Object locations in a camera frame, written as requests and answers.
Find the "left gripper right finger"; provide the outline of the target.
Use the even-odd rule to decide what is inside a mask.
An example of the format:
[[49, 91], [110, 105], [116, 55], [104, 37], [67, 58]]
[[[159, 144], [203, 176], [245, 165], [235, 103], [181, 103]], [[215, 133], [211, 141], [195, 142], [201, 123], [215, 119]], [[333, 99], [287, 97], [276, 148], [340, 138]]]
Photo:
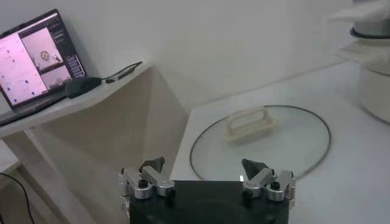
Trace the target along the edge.
[[244, 201], [259, 198], [262, 193], [270, 201], [295, 201], [296, 178], [291, 170], [277, 173], [265, 163], [242, 159], [241, 164], [248, 177], [243, 181], [242, 196]]

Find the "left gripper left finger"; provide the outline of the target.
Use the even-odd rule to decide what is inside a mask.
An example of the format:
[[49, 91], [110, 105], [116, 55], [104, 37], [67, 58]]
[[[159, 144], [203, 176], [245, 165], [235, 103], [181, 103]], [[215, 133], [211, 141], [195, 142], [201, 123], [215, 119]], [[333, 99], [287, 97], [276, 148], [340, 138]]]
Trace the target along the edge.
[[119, 195], [124, 198], [147, 200], [155, 192], [168, 200], [174, 198], [175, 182], [161, 174], [164, 164], [164, 157], [159, 157], [144, 161], [138, 169], [122, 168], [118, 174]]

